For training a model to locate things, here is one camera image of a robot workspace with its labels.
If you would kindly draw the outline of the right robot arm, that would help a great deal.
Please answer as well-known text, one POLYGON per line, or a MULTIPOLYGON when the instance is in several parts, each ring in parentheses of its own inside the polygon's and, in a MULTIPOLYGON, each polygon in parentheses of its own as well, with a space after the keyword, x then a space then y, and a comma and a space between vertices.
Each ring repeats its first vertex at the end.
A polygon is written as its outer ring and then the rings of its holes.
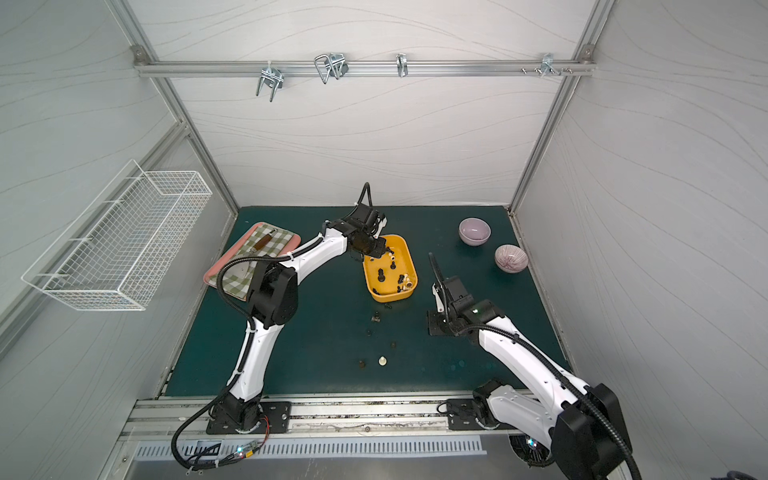
POLYGON ((428 315, 431 334, 467 337, 494 356, 530 393, 492 380, 471 402, 479 427, 508 425, 520 431, 515 453, 531 467, 556 465, 568 479, 605 479, 624 465, 641 478, 617 395, 591 386, 536 347, 500 308, 476 300, 458 277, 432 286, 436 308, 428 315))

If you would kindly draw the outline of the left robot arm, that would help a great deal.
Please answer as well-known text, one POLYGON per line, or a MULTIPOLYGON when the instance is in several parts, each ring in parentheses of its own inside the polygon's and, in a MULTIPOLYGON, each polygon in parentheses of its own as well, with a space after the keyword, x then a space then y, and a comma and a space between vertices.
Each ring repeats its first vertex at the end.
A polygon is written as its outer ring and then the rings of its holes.
POLYGON ((381 232, 387 224, 384 213, 358 203, 346 216, 325 221, 310 242, 282 256, 244 256, 224 264, 217 275, 216 289, 229 306, 247 320, 244 341, 233 373, 211 411, 224 417, 239 432, 254 430, 262 416, 260 405, 264 377, 277 337, 298 310, 299 285, 312 272, 348 251, 379 258, 388 247, 381 232), (255 264, 242 309, 223 289, 225 274, 241 263, 255 264))

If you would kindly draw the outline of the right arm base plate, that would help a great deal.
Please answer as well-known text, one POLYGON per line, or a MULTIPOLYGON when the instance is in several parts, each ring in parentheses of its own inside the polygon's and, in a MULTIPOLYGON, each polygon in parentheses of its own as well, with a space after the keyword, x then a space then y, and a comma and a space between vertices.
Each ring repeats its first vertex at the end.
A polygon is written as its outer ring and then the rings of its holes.
POLYGON ((489 407, 480 400, 452 398, 441 402, 436 411, 447 418, 451 431, 516 431, 513 425, 497 420, 489 407))

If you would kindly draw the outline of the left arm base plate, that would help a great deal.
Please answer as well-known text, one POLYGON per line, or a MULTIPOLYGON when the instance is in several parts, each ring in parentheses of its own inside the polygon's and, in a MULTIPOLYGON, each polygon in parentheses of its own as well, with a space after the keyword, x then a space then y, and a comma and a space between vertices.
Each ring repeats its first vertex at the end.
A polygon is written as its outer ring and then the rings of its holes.
POLYGON ((217 404, 208 420, 208 435, 234 434, 282 434, 288 430, 291 416, 290 402, 233 402, 226 400, 217 404))

